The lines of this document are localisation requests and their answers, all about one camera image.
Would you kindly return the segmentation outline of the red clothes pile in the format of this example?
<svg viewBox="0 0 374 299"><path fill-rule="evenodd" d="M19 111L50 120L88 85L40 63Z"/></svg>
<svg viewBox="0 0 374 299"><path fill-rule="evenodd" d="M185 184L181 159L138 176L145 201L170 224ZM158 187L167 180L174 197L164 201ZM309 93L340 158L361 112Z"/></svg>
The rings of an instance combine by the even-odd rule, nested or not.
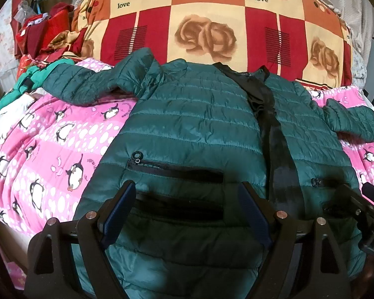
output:
<svg viewBox="0 0 374 299"><path fill-rule="evenodd" d="M60 2L48 13L27 18L15 35L21 59L43 66L66 57L90 57L94 48L84 42L85 32L71 30L73 11L73 5Z"/></svg>

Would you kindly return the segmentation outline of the red rose patterned quilt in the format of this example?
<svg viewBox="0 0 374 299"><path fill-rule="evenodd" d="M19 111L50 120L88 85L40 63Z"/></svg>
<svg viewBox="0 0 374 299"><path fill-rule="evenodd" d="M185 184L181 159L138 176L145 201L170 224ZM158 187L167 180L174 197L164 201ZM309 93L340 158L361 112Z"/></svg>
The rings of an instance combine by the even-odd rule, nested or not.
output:
<svg viewBox="0 0 374 299"><path fill-rule="evenodd" d="M320 0L82 0L71 28L109 65L148 47L162 64L265 66L313 89L352 83L350 32Z"/></svg>

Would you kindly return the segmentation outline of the teal green garment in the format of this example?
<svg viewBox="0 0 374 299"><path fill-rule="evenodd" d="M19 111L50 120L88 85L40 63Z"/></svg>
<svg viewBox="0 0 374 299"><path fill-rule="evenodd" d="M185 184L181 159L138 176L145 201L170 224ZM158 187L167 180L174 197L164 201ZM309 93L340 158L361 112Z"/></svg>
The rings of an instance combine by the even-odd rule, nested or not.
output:
<svg viewBox="0 0 374 299"><path fill-rule="evenodd" d="M14 87L0 98L0 111L4 107L17 100L20 96L25 93L30 93L38 88L42 88L43 82L48 75L59 65L67 64L74 65L75 62L70 59L61 59L53 63L48 64L44 68L39 66L31 66L25 73L19 76Z"/></svg>

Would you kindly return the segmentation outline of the dark green puffer jacket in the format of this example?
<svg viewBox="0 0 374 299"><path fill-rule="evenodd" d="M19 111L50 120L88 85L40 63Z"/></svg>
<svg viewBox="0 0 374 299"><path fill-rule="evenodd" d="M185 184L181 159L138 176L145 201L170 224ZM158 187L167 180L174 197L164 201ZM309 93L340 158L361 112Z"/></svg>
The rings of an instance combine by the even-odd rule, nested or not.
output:
<svg viewBox="0 0 374 299"><path fill-rule="evenodd" d="M340 135L374 142L374 111L335 100L319 106L298 82L260 67L160 64L143 48L101 72L60 64L44 89L72 105L91 105L121 90L137 100L85 188L76 218L98 209L131 180L137 198L116 243L106 251L130 298L244 298L266 250L238 204L248 182L275 200L266 110L280 124L301 195L303 219L323 215L342 182L358 190Z"/></svg>

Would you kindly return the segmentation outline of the pink penguin blanket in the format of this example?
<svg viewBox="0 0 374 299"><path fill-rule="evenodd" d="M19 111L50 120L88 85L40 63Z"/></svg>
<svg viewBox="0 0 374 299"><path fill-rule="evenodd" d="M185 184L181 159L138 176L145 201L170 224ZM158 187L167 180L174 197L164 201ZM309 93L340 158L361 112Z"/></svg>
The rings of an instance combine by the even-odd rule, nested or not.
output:
<svg viewBox="0 0 374 299"><path fill-rule="evenodd" d="M82 194L137 102L134 96L118 90L91 105L72 105L44 91L12 125L0 146L0 220L29 235L42 231L52 217L79 219L76 209ZM282 147L279 122L270 110L264 115L270 123L263 131L276 160L270 170L284 178L281 184L268 184L280 197L265 199L303 219L293 201L302 193L294 161Z"/></svg>

